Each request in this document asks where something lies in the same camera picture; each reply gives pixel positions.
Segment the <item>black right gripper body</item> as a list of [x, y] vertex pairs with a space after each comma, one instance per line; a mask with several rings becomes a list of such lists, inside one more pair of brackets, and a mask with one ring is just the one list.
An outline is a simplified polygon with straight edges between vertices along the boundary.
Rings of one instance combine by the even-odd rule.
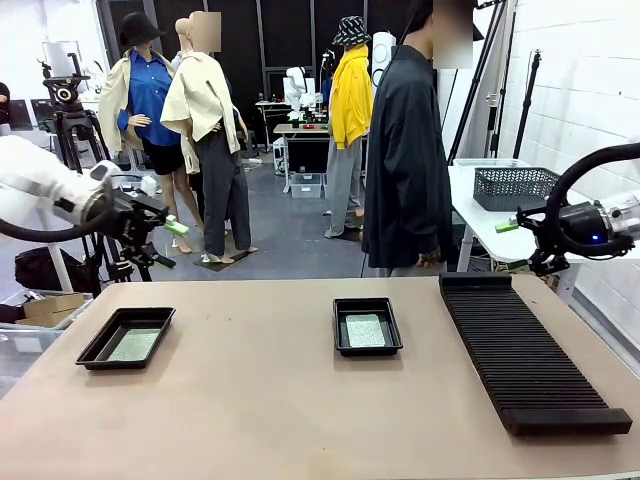
[[589, 202], [556, 208], [554, 249], [557, 253], [605, 253], [606, 222], [602, 208]]

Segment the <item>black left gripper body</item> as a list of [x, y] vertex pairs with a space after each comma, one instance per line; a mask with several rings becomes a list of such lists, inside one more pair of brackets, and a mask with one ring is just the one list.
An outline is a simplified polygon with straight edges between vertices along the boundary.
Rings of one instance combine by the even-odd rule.
[[113, 190], [107, 234], [124, 246], [144, 246], [153, 230], [165, 224], [167, 216], [168, 208], [153, 197], [133, 197]]

